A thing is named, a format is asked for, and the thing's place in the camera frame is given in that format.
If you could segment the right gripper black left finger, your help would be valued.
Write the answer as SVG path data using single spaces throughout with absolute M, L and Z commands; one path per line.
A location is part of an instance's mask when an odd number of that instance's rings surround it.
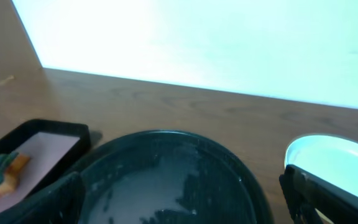
M 1 212 L 0 224 L 78 223 L 85 194 L 81 175 L 72 172 Z

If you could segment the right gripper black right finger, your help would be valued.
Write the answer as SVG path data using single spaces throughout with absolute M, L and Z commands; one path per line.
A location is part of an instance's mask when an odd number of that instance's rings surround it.
M 358 197 L 309 172 L 287 165 L 279 182 L 294 223 L 358 223 Z

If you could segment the mint green plate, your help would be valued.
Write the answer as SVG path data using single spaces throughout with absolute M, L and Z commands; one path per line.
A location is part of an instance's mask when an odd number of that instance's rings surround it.
M 294 165 L 358 197 L 358 142 L 340 136 L 309 134 L 286 149 L 284 166 Z

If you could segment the yellow green scrub sponge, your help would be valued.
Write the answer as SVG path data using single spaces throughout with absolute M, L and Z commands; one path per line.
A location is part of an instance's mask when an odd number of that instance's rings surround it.
M 30 160 L 30 156 L 20 152 L 0 154 L 0 197 L 16 190 L 20 174 Z

